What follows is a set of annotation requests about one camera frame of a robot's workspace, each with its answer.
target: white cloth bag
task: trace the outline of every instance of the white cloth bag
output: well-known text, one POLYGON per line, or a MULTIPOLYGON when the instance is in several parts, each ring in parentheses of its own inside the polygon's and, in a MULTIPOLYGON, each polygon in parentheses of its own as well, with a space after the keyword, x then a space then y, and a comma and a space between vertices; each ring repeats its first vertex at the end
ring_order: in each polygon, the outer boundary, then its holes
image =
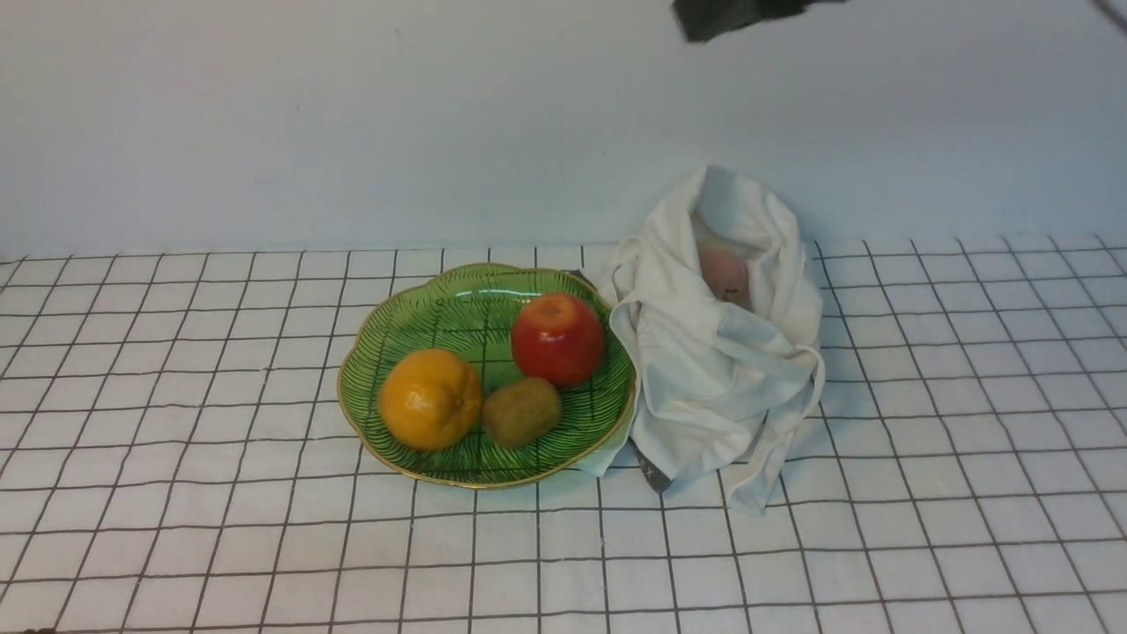
POLYGON ((795 215, 758 182, 710 166, 666 195, 593 276, 639 399, 629 430, 580 468, 602 476, 629 436, 668 481, 725 470, 731 508, 762 514, 825 383, 808 264, 795 215), (747 262, 752 310, 706 285, 704 234, 747 262))

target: kiwi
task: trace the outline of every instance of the kiwi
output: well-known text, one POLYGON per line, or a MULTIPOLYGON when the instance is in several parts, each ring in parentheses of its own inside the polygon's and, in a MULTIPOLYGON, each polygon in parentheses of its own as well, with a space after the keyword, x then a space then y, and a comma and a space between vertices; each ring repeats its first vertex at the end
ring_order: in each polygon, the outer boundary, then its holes
POLYGON ((516 449, 544 436, 564 418, 564 404, 552 384, 524 378, 489 395, 481 409, 486 434, 497 445, 516 449))

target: black grid line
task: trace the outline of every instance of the black grid line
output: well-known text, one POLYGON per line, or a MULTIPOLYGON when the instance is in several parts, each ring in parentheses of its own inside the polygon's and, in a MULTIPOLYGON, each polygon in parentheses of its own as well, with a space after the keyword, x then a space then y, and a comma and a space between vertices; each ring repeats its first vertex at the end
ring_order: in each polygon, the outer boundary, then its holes
MULTIPOLYGON (((829 279, 829 271, 825 267, 825 260, 824 259, 822 260, 822 267, 823 267, 823 271, 826 275, 826 278, 829 279)), ((873 270, 873 275, 877 276, 877 278, 879 280, 880 273, 877 269, 877 266, 875 264, 872 265, 872 270, 873 270)), ((831 286, 831 292, 836 295, 836 292, 834 291, 833 286, 831 286)), ((853 336, 852 336, 852 332, 850 331, 848 324, 845 325, 845 336, 850 339, 850 343, 853 343, 853 336)), ((868 376, 868 370, 864 367, 864 360, 861 359, 860 354, 855 349, 853 350, 853 358, 857 360, 857 365, 858 365, 858 368, 861 372, 861 376, 863 377, 864 383, 867 384, 867 386, 869 389, 869 396, 872 399, 873 407, 877 409, 878 418, 880 420, 880 427, 881 427, 881 430, 885 434, 885 438, 888 440, 888 446, 889 446, 889 448, 891 450, 891 457, 896 461, 896 468, 898 470, 900 480, 905 483, 905 489, 907 490, 908 489, 907 488, 907 481, 908 481, 908 479, 907 479, 907 474, 904 471, 904 463, 902 462, 900 455, 899 455, 898 450, 896 449, 896 443, 895 443, 895 440, 893 438, 893 432, 891 432, 891 430, 888 429, 888 421, 887 421, 887 419, 884 416, 881 416, 880 403, 877 400, 876 392, 873 392, 873 390, 872 390, 872 385, 871 385, 869 376, 868 376)), ((919 373, 919 369, 920 368, 919 368, 919 365, 917 365, 916 366, 916 372, 917 373, 919 373)), ((885 613, 885 618, 888 622, 888 629, 889 629, 889 632, 893 632, 893 631, 895 631, 895 627, 893 626, 891 616, 888 614, 888 605, 885 601, 884 593, 882 593, 882 591, 880 589, 880 587, 881 587, 881 580, 880 580, 880 578, 877 574, 876 568, 872 565, 872 557, 869 555, 870 547, 869 547, 869 545, 867 543, 867 539, 864 537, 864 529, 861 526, 860 518, 858 517, 857 503, 855 503, 855 501, 853 501, 852 494, 850 493, 849 477, 846 476, 846 474, 845 474, 845 467, 842 464, 842 456, 841 456, 841 453, 837 449, 837 443, 834 439, 833 434, 829 432, 828 418, 826 417, 824 407, 822 404, 819 404, 818 405, 818 410, 822 412, 822 419, 823 419, 823 421, 826 421, 824 423, 825 427, 826 427, 826 436, 829 438, 829 446, 831 446, 831 448, 833 450, 834 458, 837 462, 837 468, 838 468, 838 472, 841 473, 842 482, 845 485, 846 497, 850 499, 850 508, 851 508, 851 511, 853 514, 853 521, 857 524, 858 535, 861 538, 861 547, 866 552, 866 559, 867 559, 867 561, 869 563, 869 571, 872 574, 873 584, 876 584, 877 591, 880 592, 880 595, 878 595, 878 596, 879 596, 879 598, 881 600, 881 607, 882 607, 884 613, 885 613)), ((958 609, 956 609, 956 607, 955 607, 955 599, 951 598, 951 590, 950 590, 950 587, 949 587, 948 581, 947 581, 947 575, 943 573, 942 565, 940 565, 939 555, 935 553, 935 545, 932 542, 930 532, 928 529, 928 524, 924 521, 924 518, 923 518, 923 514, 920 511, 920 503, 919 502, 920 502, 919 500, 916 500, 914 497, 912 497, 912 510, 915 514, 916 521, 920 524, 920 529, 921 529, 921 533, 923 534, 924 543, 928 545, 928 550, 931 552, 931 561, 934 564, 935 571, 939 574, 940 583, 942 583, 942 586, 943 586, 943 591, 947 595, 948 604, 951 606, 951 611, 955 614, 956 623, 959 626, 959 631, 965 633, 966 628, 962 625, 962 619, 959 617, 958 609)))
MULTIPOLYGON (((160 259, 161 259, 161 257, 158 257, 158 258, 157 258, 157 261, 156 261, 156 264, 153 265, 153 270, 152 270, 152 275, 153 275, 153 276, 156 276, 156 274, 157 274, 157 268, 158 268, 158 267, 159 267, 159 265, 160 265, 160 259)), ((112 259, 112 260, 110 260, 110 264, 109 264, 109 266, 107 266, 107 267, 106 267, 106 273, 105 273, 106 277, 108 277, 108 276, 109 276, 110 271, 113 270, 113 267, 114 267, 114 264, 115 264, 116 261, 117 261, 117 258, 114 258, 114 259, 112 259)), ((63 266, 62 266, 62 267, 60 267, 60 269, 59 269, 59 277, 56 277, 56 280, 57 280, 57 279, 59 279, 59 278, 60 278, 60 277, 62 276, 63 271, 64 271, 64 270, 66 269, 66 266, 68 266, 69 264, 70 264, 70 259, 68 259, 68 260, 66 260, 66 262, 65 262, 65 264, 63 264, 63 266)), ((103 286, 99 286, 99 288, 98 288, 98 291, 97 291, 97 292, 101 292, 101 287, 103 287, 103 286)), ((148 292, 149 292, 149 288, 147 287, 147 288, 145 288, 145 295, 148 295, 148 292)), ((130 333, 130 332, 132 332, 132 330, 133 330, 133 327, 134 327, 134 325, 136 324, 136 320, 137 320, 137 315, 136 315, 136 314, 134 314, 134 316, 133 316, 133 320, 132 320, 132 321, 130 322, 130 327, 128 327, 128 330, 126 331, 126 339, 128 338, 128 333, 130 333)), ((78 339, 78 338, 80 337, 80 334, 81 334, 81 332, 82 332, 82 328, 85 327, 85 324, 86 324, 86 320, 83 319, 83 322, 82 322, 82 327, 79 327, 79 329, 78 329, 78 330, 76 331, 76 333, 74 333, 74 339, 76 339, 76 340, 77 340, 77 339, 78 339)), ((71 349, 68 349, 68 351, 66 351, 66 354, 68 354, 68 355, 70 354, 70 350, 71 350, 71 349)), ((116 359, 117 359, 117 357, 118 357, 118 356, 121 356, 121 352, 122 352, 122 348, 118 348, 118 349, 117 349, 117 352, 116 352, 116 356, 115 356, 115 363, 116 363, 116 359)), ((105 389, 105 386, 106 386, 106 382, 107 382, 107 381, 108 381, 108 376, 107 376, 106 378, 104 378, 104 379, 101 381, 101 383, 100 383, 100 384, 98 385, 98 391, 97 391, 97 394, 95 395, 95 399, 94 399, 94 402, 92 402, 92 403, 94 403, 95 405, 96 405, 96 404, 97 404, 97 402, 98 402, 98 401, 100 400, 100 398, 101 398, 101 394, 103 394, 103 390, 105 389)), ((151 401, 152 401, 152 396, 153 396, 153 394, 156 393, 156 391, 157 391, 157 382, 153 382, 153 385, 152 385, 152 389, 151 389, 151 391, 150 391, 150 393, 149 393, 149 396, 148 396, 148 399, 147 399, 147 403, 149 403, 149 402, 151 402, 151 401)), ((47 398, 47 394, 48 394, 48 393, 50 393, 50 387, 47 389, 47 391, 45 391, 45 392, 44 392, 44 394, 43 394, 43 400, 46 400, 46 398, 47 398)), ((74 452, 74 449, 77 449, 77 447, 78 447, 78 441, 79 441, 79 439, 80 439, 80 438, 81 438, 81 436, 82 436, 82 431, 85 431, 85 429, 86 429, 86 426, 87 426, 87 425, 88 425, 88 423, 90 422, 90 416, 91 416, 90 413, 87 413, 87 416, 86 416, 86 417, 83 418, 83 422, 82 422, 82 428, 80 429, 80 431, 79 431, 79 435, 78 435, 78 436, 76 436, 76 438, 74 438, 74 447, 73 447, 73 448, 71 448, 71 449, 69 450, 69 453, 66 454, 66 457, 65 457, 65 458, 63 459, 63 463, 62 463, 62 465, 60 465, 60 468, 59 468, 59 475, 57 475, 57 476, 55 477, 55 486, 57 486, 57 485, 59 485, 59 483, 60 483, 60 481, 62 480, 62 476, 63 476, 63 473, 64 473, 64 470, 65 470, 65 467, 66 467, 66 463, 68 463, 68 462, 70 461, 70 457, 71 457, 71 456, 73 455, 73 452, 74 452)), ((34 422, 35 422, 35 420, 34 420, 34 418, 33 418, 32 422, 30 422, 30 423, 28 425, 28 427, 27 427, 27 428, 26 428, 26 429, 24 430, 24 434, 25 434, 25 435, 26 435, 26 434, 27 434, 27 431, 28 431, 28 430, 30 429, 32 425, 34 425, 34 422)), ((136 430, 136 431, 134 432, 134 437, 133 437, 133 439, 134 439, 134 440, 136 439, 136 434, 137 434, 137 432, 140 432, 140 430, 141 430, 141 423, 139 422, 139 423, 137 423, 137 430, 136 430)), ((117 468, 117 475, 116 475, 116 476, 115 476, 115 479, 114 479, 114 484, 113 484, 113 485, 112 485, 112 486, 109 488, 109 494, 108 494, 108 497, 106 498, 106 503, 105 503, 105 506, 104 506, 104 507, 103 507, 103 509, 101 509, 101 512, 100 512, 100 516, 99 516, 99 518, 98 518, 98 524, 96 525, 96 530, 95 530, 95 532, 97 532, 97 528, 101 526, 103 521, 105 521, 105 518, 106 518, 106 515, 107 515, 107 514, 108 514, 108 511, 109 511, 109 507, 110 507, 110 504, 113 503, 113 498, 114 498, 114 495, 116 494, 116 491, 117 491, 117 485, 118 485, 118 484, 121 484, 121 480, 122 480, 122 474, 123 474, 123 473, 124 473, 124 471, 125 471, 125 464, 126 464, 126 461, 128 459, 128 455, 130 455, 131 450, 132 450, 132 449, 126 449, 126 453, 125 453, 125 456, 124 456, 124 457, 122 458, 122 463, 121 463, 121 465, 119 465, 119 466, 118 466, 118 468, 117 468)), ((33 535, 34 535, 34 534, 36 533, 36 528, 37 528, 37 527, 39 526, 39 524, 41 524, 41 523, 43 521, 43 518, 44 518, 44 517, 46 516, 46 512, 47 512, 47 508, 50 507, 50 503, 51 503, 51 498, 52 498, 53 495, 54 495, 54 491, 52 491, 52 492, 51 492, 51 493, 50 493, 50 494, 47 495, 47 500, 46 500, 46 501, 44 502, 44 504, 43 504, 43 510, 42 510, 42 511, 39 511, 39 517, 38 517, 38 519, 37 519, 37 520, 36 520, 36 523, 35 523, 35 527, 33 527, 33 528, 32 528, 32 533, 33 533, 33 535)), ((30 547, 30 545, 32 545, 32 538, 29 537, 29 538, 27 539, 27 542, 25 543, 25 545, 24 545, 24 552, 23 552, 23 553, 20 554, 20 562, 23 561, 24 556, 26 556, 26 554, 27 554, 27 550, 28 550, 28 548, 30 547)), ((81 571, 81 570, 82 570, 82 566, 83 566, 83 565, 86 564, 86 559, 87 559, 87 557, 89 556, 89 553, 90 553, 90 548, 91 548, 92 546, 94 546, 94 536, 91 535, 91 538, 90 538, 90 542, 89 542, 89 544, 87 545, 87 547, 86 547, 86 551, 85 551, 85 553, 83 553, 83 555, 82 555, 82 562, 81 562, 81 563, 79 564, 79 568, 78 568, 78 570, 77 570, 76 572, 79 572, 79 571, 81 571)), ((18 564, 17 564, 17 566, 16 566, 16 568, 14 568, 14 569, 12 569, 12 574, 14 574, 14 575, 15 575, 15 574, 17 573, 18 569, 19 569, 18 564)), ((66 598, 65 598, 65 599, 63 600, 63 605, 62 605, 62 606, 60 607, 60 609, 59 609, 59 614, 57 614, 57 616, 55 617, 55 627, 57 627, 57 626, 59 626, 59 623, 60 623, 60 622, 62 620, 63 616, 65 615, 65 613, 66 613, 66 605, 68 605, 68 604, 70 602, 70 597, 71 597, 71 596, 73 595, 73 592, 74 592, 74 588, 77 587, 77 584, 78 584, 78 581, 77 581, 77 579, 76 579, 76 580, 74 580, 74 581, 73 581, 73 582, 71 583, 71 587, 70 587, 70 589, 68 590, 68 593, 66 593, 66 598)), ((6 588, 3 589, 3 591, 2 591, 2 592, 0 592, 0 604, 2 604, 2 601, 3 601, 3 599, 5 599, 5 596, 7 595, 7 592, 8 592, 8 589, 9 589, 9 588, 10 588, 10 586, 9 586, 9 587, 6 587, 6 588)))
MULTIPOLYGON (((152 274, 153 274, 153 276, 154 276, 154 277, 156 277, 156 275, 157 275, 157 271, 158 271, 158 270, 160 269, 160 261, 161 261, 161 260, 160 260, 160 258, 158 258, 158 259, 157 259, 157 262, 156 262, 156 264, 153 265, 153 268, 152 268, 152 274)), ((206 262, 207 262, 207 256, 204 256, 204 266, 206 266, 206 262)), ((108 266, 108 267, 106 268, 106 275, 107 275, 107 276, 109 275, 109 271, 110 271, 112 269, 113 269, 113 264, 110 264, 110 266, 108 266)), ((196 282, 196 283, 195 283, 195 284, 193 285, 193 288, 192 288, 192 295, 193 295, 193 296, 195 296, 195 292, 196 292, 196 288, 198 288, 198 287, 199 287, 199 284, 198 284, 198 282, 196 282)), ((147 296, 148 296, 148 291, 149 291, 149 287, 147 287, 147 288, 145 288, 145 293, 147 293, 147 296)), ((137 315, 140 315, 140 312, 137 312, 137 314, 136 314, 136 315, 134 315, 134 319, 133 319, 133 323, 134 323, 134 324, 136 323, 136 319, 137 319, 137 315)), ((184 319, 181 319, 181 320, 180 320, 180 324, 179 324, 179 325, 177 327, 177 333, 179 333, 179 330, 180 330, 180 329, 183 329, 183 328, 184 328, 184 319)), ((123 348, 119 348, 119 349, 118 349, 118 351, 117 351, 117 355, 118 355, 118 356, 121 356, 121 352, 122 352, 123 348)), ((153 399, 153 395, 156 395, 156 394, 157 394, 157 386, 158 386, 158 385, 160 384, 160 378, 159 378, 159 376, 163 374, 163 369, 165 369, 165 367, 166 367, 166 366, 168 365, 168 360, 169 360, 169 359, 171 358, 171 355, 172 355, 172 348, 171 348, 171 347, 169 347, 169 349, 168 349, 168 355, 166 355, 166 356, 165 356, 165 360, 163 360, 163 363, 161 364, 161 372, 158 372, 158 373, 157 373, 157 375, 158 375, 158 378, 157 378, 156 381, 153 381, 153 383, 152 383, 152 390, 151 390, 151 391, 149 392, 149 398, 148 398, 148 400, 145 401, 147 405, 148 405, 149 403, 152 403, 152 399, 153 399)), ((142 422, 139 422, 139 423, 137 423, 137 429, 136 429, 136 431, 134 432, 134 437, 133 437, 133 440, 134 440, 134 441, 136 440, 136 435, 141 432, 141 426, 142 426, 142 425, 143 425, 142 422)), ((115 484, 115 486, 114 486, 113 491, 117 491, 117 490, 118 490, 118 486, 121 485, 121 480, 122 480, 122 475, 123 475, 123 474, 125 473, 125 464, 126 464, 126 459, 127 459, 127 457, 128 457, 128 454, 130 454, 130 453, 131 453, 132 450, 133 450, 133 447, 132 447, 132 444, 131 444, 131 447, 130 447, 128 449, 126 449, 126 458, 122 459, 122 468, 121 468, 121 470, 119 470, 119 471, 117 472, 117 479, 116 479, 116 481, 115 481, 115 483, 114 483, 114 484, 115 484)), ((179 471, 179 466, 180 466, 180 463, 183 463, 183 462, 184 462, 184 455, 185 455, 185 453, 187 453, 187 446, 185 446, 185 447, 184 447, 184 450, 181 450, 181 452, 180 452, 180 457, 179 457, 179 459, 177 461, 177 464, 176 464, 176 471, 174 471, 174 472, 172 472, 174 474, 175 474, 175 473, 176 473, 177 471, 179 471)), ((169 494, 171 494, 171 485, 169 485, 169 494)), ((163 520, 163 517, 165 517, 165 514, 166 514, 166 512, 168 512, 168 503, 169 503, 170 501, 171 501, 171 495, 169 497, 169 499, 168 499, 168 500, 166 500, 166 501, 165 501, 165 510, 163 510, 163 511, 161 512, 161 520, 163 520)), ((101 524, 103 524, 103 523, 105 521, 105 519, 106 519, 106 515, 107 515, 107 514, 109 512, 109 504, 110 504, 112 502, 113 502, 113 498, 112 498, 112 497, 110 497, 110 498, 109 498, 108 500, 106 500, 106 507, 105 507, 105 508, 103 509, 103 511, 101 511, 101 517, 100 517, 100 518, 98 519, 98 526, 97 526, 97 527, 95 528, 95 533, 97 533, 98 528, 100 528, 100 527, 101 527, 101 524)), ((149 560, 150 557, 152 557, 152 551, 153 551, 153 550, 154 550, 156 547, 157 547, 157 537, 154 536, 154 537, 153 537, 153 541, 152 541, 152 546, 150 547, 150 551, 149 551, 149 554, 148 554, 148 555, 147 555, 147 557, 145 557, 145 565, 147 565, 147 566, 148 566, 148 560, 149 560)), ((79 564, 79 571, 81 571, 81 570, 82 570, 82 568, 83 568, 83 566, 86 566, 86 562, 87 562, 87 561, 88 561, 88 559, 90 557, 90 552, 91 552, 92 550, 94 550, 94 537, 91 536, 91 538, 90 538, 90 543, 89 543, 89 544, 87 545, 87 548, 86 548, 86 553, 85 553, 85 554, 82 555, 82 563, 81 563, 81 564, 79 564)), ((144 574, 144 568, 142 568, 142 569, 141 569, 141 574, 142 574, 142 575, 144 574)), ((62 623, 62 619, 63 619, 63 616, 64 616, 64 615, 66 614, 66 606, 68 606, 68 605, 70 604, 70 600, 71 600, 71 598, 72 598, 72 597, 74 596, 74 589, 76 589, 77 587, 78 587, 78 579, 76 579, 76 580, 74 580, 74 581, 73 581, 73 582, 71 583, 71 587, 70 587, 70 590, 69 590, 69 591, 66 592, 66 599, 65 599, 65 600, 63 601, 63 607, 59 609, 59 617, 57 617, 57 618, 55 619, 55 627, 56 627, 56 628, 57 628, 57 627, 60 626, 60 624, 62 623)), ((137 586, 137 587, 135 587, 135 588, 134 588, 134 591, 133 591, 133 598, 131 598, 131 599, 130 599, 130 604, 131 604, 131 605, 132 605, 132 602, 133 602, 133 599, 134 599, 134 598, 136 597, 136 589, 137 589, 139 587, 140 587, 140 586, 137 586)), ((123 616, 123 625, 124 625, 124 619, 126 619, 126 618, 128 618, 128 608, 126 608, 126 610, 125 610, 125 615, 123 616)))
MULTIPOLYGON (((869 265, 872 266, 873 274, 877 276, 877 279, 879 280, 880 279, 880 270, 877 268, 876 262, 872 260, 872 253, 868 252, 869 251, 868 244, 864 244, 864 249, 867 251, 867 255, 869 256, 869 265)), ((930 280, 931 279, 931 274, 928 271, 928 268, 924 265, 923 258, 921 257, 921 255, 919 252, 916 252, 916 257, 920 260, 921 268, 923 268, 923 270, 924 270, 924 275, 930 280)), ((934 293, 935 300, 940 301, 939 293, 935 292, 934 288, 932 288, 932 293, 934 293)), ((884 287, 881 287, 881 294, 885 295, 885 301, 889 302, 889 305, 890 305, 891 301, 889 300, 888 293, 887 293, 887 291, 884 287)), ((948 325, 951 328, 951 331, 955 332, 953 324, 950 324, 950 316, 947 315, 946 313, 944 313, 944 316, 948 320, 948 325)), ((908 340, 907 333, 905 333, 905 331, 904 331, 904 325, 900 323, 899 315, 895 315, 895 321, 896 321, 897 329, 899 329, 900 338, 903 338, 903 340, 905 342, 908 342, 909 340, 908 340)), ((850 342, 853 342, 854 341, 853 340, 853 334, 851 332, 851 329, 850 329, 848 322, 845 324, 845 332, 846 332, 846 337, 850 339, 850 342)), ((912 351, 911 347, 908 348, 908 355, 912 357, 912 363, 913 363, 913 365, 915 365, 916 373, 922 377, 923 373, 920 369, 920 361, 916 359, 915 354, 912 351)), ((861 365, 862 368, 863 368, 863 361, 860 359, 860 357, 858 357, 858 364, 861 365)), ((932 390, 928 386, 926 382, 923 382, 923 385, 924 385, 924 390, 926 390, 926 392, 928 392, 928 399, 931 402, 931 410, 932 410, 932 412, 934 412, 938 416, 939 412, 940 412, 940 409, 939 409, 939 405, 938 405, 938 403, 935 401, 935 395, 932 392, 932 390)), ((871 383, 869 383, 868 387, 869 387, 869 394, 872 398, 873 407, 877 409, 878 417, 879 417, 880 416, 880 402, 877 399, 877 394, 873 391, 873 387, 872 387, 871 383)), ((884 421, 884 417, 880 417, 880 418, 881 418, 882 425, 887 426, 887 423, 885 423, 885 421, 884 421)), ((956 447, 955 439, 952 438, 951 432, 947 428, 946 423, 943 425, 943 431, 947 435, 947 440, 950 444, 950 446, 952 448, 956 447)), ((890 432, 889 432, 889 443, 893 443, 890 432)), ((959 465, 959 472, 962 475, 962 480, 965 482, 967 482, 968 488, 969 488, 970 479, 968 477, 967 472, 966 472, 966 467, 964 466, 962 461, 961 461, 961 458, 959 458, 958 454, 956 454, 956 462, 959 465)), ((907 476, 906 476, 905 472, 903 471, 903 463, 899 459, 897 459, 897 465, 900 468, 900 475, 904 477, 905 486, 908 489, 908 491, 911 491, 911 486, 907 484, 907 482, 908 482, 907 481, 907 476)), ((1002 556, 1002 550, 996 545, 996 537, 994 536, 993 529, 990 527, 990 523, 985 521, 986 515, 983 511, 982 504, 977 500, 975 500, 975 504, 976 504, 976 508, 978 509, 978 515, 982 516, 983 519, 984 519, 984 524, 986 525, 986 530, 990 534, 991 541, 995 542, 994 550, 995 550, 995 552, 997 554, 999 560, 1002 562, 1002 566, 1005 569, 1005 574, 1006 574, 1006 578, 1008 578, 1008 580, 1010 582, 1010 587, 1013 588, 1014 591, 1017 591, 1018 584, 1014 581, 1013 573, 1010 571, 1009 566, 1005 564, 1005 560, 1002 556)), ((919 515, 919 512, 920 512, 919 507, 916 507, 916 514, 919 515)), ((923 517, 922 516, 919 516, 919 520, 920 520, 921 527, 925 527, 925 523, 923 521, 923 517)), ((943 575, 942 566, 939 565, 939 560, 934 555, 934 551, 932 551, 932 556, 933 556, 933 561, 935 562, 935 568, 939 571, 939 574, 943 575)), ((1032 616, 1030 616, 1029 608, 1026 606, 1026 602, 1024 602, 1023 599, 1021 599, 1021 604, 1022 604, 1022 610, 1026 613, 1026 619, 1029 622, 1029 626, 1031 628, 1033 628, 1033 631, 1036 632, 1036 626, 1033 625, 1032 616)))

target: apple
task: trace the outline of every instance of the apple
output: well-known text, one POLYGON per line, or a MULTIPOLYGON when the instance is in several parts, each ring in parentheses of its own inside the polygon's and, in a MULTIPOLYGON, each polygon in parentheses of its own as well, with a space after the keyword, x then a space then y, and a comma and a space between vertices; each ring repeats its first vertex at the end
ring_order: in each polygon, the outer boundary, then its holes
POLYGON ((513 325, 513 361, 525 377, 557 390, 578 387, 603 363, 603 323, 570 293, 544 293, 521 309, 513 325))

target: dark object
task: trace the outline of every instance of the dark object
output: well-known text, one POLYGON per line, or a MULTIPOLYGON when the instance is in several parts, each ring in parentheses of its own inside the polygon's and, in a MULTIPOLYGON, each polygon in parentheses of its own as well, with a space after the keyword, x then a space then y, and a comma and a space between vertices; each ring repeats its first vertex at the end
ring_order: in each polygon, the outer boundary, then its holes
POLYGON ((815 2, 845 0, 674 0, 673 12, 687 42, 700 44, 766 20, 802 15, 815 2))

